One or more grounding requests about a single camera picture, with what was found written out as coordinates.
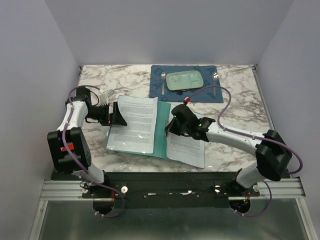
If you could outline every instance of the wall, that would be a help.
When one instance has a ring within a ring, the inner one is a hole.
[[[46,0],[81,64],[256,64],[293,0]]]
[[[258,77],[275,128],[304,160],[300,173],[320,236],[320,1],[295,0],[258,64]],[[291,161],[290,170],[298,167]]]
[[[0,239],[29,238],[79,68],[43,0],[0,3]]]

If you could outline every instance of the blue placemat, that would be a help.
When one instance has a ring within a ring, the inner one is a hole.
[[[199,71],[203,78],[203,87],[214,85],[212,75],[217,72],[216,66],[172,66],[172,65],[152,65],[150,77],[150,98],[158,97],[160,101],[164,102],[183,102],[183,100],[191,96],[192,93],[198,91],[200,88],[191,89],[189,91],[170,91],[167,83],[164,84],[164,95],[162,95],[162,79],[161,73],[166,74],[196,70]],[[201,93],[192,97],[194,103],[223,103],[221,88],[216,88],[216,96],[214,96],[214,89],[208,88]]]

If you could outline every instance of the green plate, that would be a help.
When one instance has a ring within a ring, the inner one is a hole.
[[[170,91],[197,89],[204,85],[201,73],[195,70],[169,73],[165,80]]]

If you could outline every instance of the paper sheet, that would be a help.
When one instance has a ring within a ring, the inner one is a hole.
[[[171,104],[170,113],[175,105]],[[205,167],[205,142],[192,137],[177,136],[169,133],[166,138],[166,156],[198,168]]]
[[[127,126],[111,127],[106,148],[152,154],[158,98],[120,96],[117,102]]]

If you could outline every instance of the marble table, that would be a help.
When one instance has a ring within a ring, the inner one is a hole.
[[[149,97],[151,65],[85,65],[79,85],[95,85],[114,90],[110,99],[127,95]],[[269,124],[250,66],[217,65],[220,84],[230,90],[231,105],[222,118],[230,127],[253,132],[266,132]],[[196,112],[216,119],[228,101],[222,91],[224,103],[191,103]],[[106,172],[230,172],[246,168],[255,158],[246,152],[220,143],[205,144],[204,168],[196,168],[173,160],[106,150],[109,127],[84,123],[83,133],[91,151],[92,162]]]

